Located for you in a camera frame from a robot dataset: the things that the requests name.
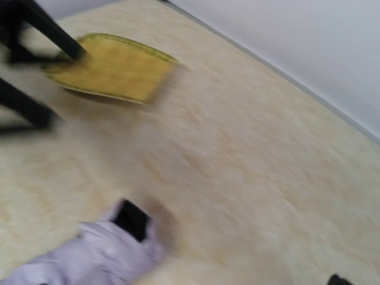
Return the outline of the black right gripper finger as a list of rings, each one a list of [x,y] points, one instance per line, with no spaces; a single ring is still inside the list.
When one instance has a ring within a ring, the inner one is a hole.
[[[353,285],[353,283],[340,277],[338,274],[333,274],[327,281],[327,285]]]

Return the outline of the lilac folding umbrella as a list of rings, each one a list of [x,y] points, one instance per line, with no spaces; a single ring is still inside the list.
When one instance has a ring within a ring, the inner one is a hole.
[[[164,258],[154,220],[122,199],[77,235],[14,269],[1,284],[131,284]]]

